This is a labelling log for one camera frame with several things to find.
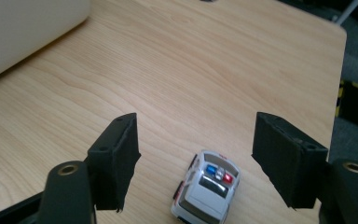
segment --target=blue light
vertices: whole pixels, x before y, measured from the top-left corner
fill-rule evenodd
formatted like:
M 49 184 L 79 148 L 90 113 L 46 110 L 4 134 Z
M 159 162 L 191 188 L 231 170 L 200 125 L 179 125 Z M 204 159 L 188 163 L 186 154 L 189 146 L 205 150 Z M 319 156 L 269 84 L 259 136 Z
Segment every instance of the blue light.
M 214 175 L 216 173 L 216 167 L 214 167 L 212 165 L 208 165 L 206 167 L 206 173 L 208 173 L 210 175 Z

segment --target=toy car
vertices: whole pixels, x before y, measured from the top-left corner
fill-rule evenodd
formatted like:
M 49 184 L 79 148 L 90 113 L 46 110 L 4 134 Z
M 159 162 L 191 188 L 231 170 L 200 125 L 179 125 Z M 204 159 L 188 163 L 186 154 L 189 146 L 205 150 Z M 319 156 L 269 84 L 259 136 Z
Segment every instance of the toy car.
M 197 154 L 173 195 L 171 212 L 185 223 L 222 224 L 240 183 L 240 169 L 219 153 Z

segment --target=gray carpet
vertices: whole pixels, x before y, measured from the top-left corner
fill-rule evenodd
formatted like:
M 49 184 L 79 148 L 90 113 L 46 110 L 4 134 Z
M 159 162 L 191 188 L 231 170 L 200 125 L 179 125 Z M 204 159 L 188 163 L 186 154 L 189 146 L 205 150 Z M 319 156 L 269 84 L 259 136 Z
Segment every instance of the gray carpet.
M 300 8 L 328 21 L 340 12 L 332 8 L 306 5 L 300 0 L 279 0 L 285 4 Z M 342 27 L 347 32 L 347 45 L 341 77 L 358 83 L 358 21 L 349 17 Z M 351 159 L 358 161 L 358 126 L 345 119 L 336 118 L 330 146 L 329 161 Z

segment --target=wood grain surface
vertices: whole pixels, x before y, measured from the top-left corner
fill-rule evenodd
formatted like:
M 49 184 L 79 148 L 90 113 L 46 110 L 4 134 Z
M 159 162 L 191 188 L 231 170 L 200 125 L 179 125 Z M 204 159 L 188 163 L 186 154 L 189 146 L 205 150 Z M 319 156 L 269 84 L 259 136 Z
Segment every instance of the wood grain surface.
M 329 147 L 345 41 L 273 0 L 93 0 L 84 23 L 0 75 L 0 210 L 136 112 L 142 158 L 123 213 L 99 223 L 176 223 L 172 195 L 203 148 L 242 171 L 227 223 L 317 223 L 318 204 L 287 208 L 252 159 L 255 114 Z

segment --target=white toy car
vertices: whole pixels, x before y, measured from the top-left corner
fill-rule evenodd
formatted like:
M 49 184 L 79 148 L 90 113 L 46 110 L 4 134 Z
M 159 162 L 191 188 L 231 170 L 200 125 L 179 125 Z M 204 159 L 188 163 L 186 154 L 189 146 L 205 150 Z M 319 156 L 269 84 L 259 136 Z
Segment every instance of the white toy car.
M 197 154 L 173 195 L 171 212 L 185 223 L 222 224 L 240 183 L 240 169 L 219 153 Z

